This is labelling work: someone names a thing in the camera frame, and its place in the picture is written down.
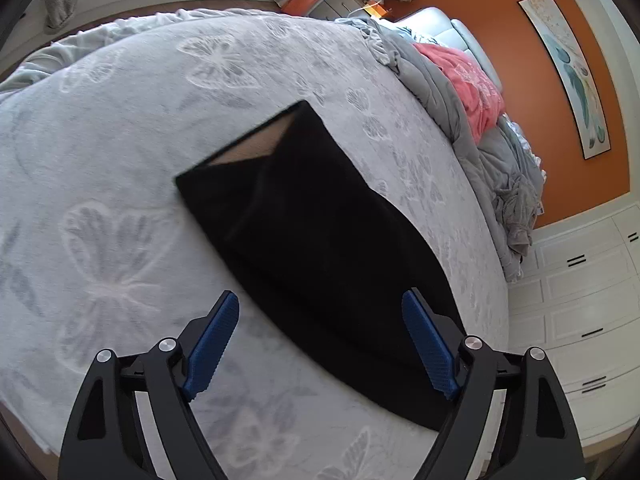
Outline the black pants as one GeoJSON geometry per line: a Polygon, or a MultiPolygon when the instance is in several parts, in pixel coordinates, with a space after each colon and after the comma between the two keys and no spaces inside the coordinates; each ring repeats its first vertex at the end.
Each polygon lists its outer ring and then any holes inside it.
{"type": "Polygon", "coordinates": [[[332,376],[439,430],[431,384],[401,313],[417,289],[460,316],[423,235],[367,184],[300,101],[179,174],[183,203],[254,304],[332,376]]]}

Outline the grey crumpled duvet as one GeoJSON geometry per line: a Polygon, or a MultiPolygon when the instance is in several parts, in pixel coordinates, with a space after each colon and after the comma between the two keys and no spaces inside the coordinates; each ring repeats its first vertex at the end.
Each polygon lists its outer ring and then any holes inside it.
{"type": "Polygon", "coordinates": [[[544,175],[523,146],[518,126],[500,113],[480,140],[454,84],[418,46],[372,18],[338,18],[359,30],[373,57],[418,99],[449,140],[484,214],[507,281],[522,277],[532,244],[544,175]]]}

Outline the white padded headboard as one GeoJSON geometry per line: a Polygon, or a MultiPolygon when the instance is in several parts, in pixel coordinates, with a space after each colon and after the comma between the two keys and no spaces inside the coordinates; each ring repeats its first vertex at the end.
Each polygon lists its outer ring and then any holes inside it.
{"type": "Polygon", "coordinates": [[[397,21],[396,25],[409,29],[413,36],[434,38],[442,46],[455,48],[472,56],[497,89],[503,92],[503,85],[494,64],[462,21],[450,18],[439,8],[429,6],[397,21]]]}

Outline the framed feather wall picture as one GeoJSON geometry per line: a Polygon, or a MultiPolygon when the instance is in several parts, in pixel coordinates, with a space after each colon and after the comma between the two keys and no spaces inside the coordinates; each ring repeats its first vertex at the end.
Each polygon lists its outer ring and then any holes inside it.
{"type": "Polygon", "coordinates": [[[582,158],[611,149],[608,125],[584,52],[555,0],[520,0],[559,74],[579,136],[582,158]]]}

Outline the grey butterfly bedspread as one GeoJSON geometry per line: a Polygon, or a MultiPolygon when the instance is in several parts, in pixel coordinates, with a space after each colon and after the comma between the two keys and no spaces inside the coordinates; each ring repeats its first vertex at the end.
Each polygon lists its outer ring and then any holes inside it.
{"type": "Polygon", "coordinates": [[[298,100],[419,229],[465,328],[509,343],[508,291],[449,140],[352,26],[257,11],[130,18],[1,87],[1,403],[58,454],[85,372],[175,336],[238,284],[174,177],[298,100]]]}

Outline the pink pillow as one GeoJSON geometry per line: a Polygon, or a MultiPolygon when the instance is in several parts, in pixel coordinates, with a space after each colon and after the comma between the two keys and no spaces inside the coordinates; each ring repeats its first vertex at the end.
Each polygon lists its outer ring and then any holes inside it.
{"type": "Polygon", "coordinates": [[[474,143],[479,144],[484,133],[494,128],[506,111],[501,91],[480,64],[463,51],[430,42],[415,42],[413,47],[449,79],[462,102],[474,143]]]}

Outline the white built-in wardrobe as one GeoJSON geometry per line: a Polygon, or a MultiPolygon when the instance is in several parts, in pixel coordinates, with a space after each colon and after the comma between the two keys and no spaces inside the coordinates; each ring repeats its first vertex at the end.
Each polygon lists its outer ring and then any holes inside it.
{"type": "Polygon", "coordinates": [[[639,419],[639,207],[541,237],[509,289],[510,349],[547,353],[582,445],[639,419]]]}

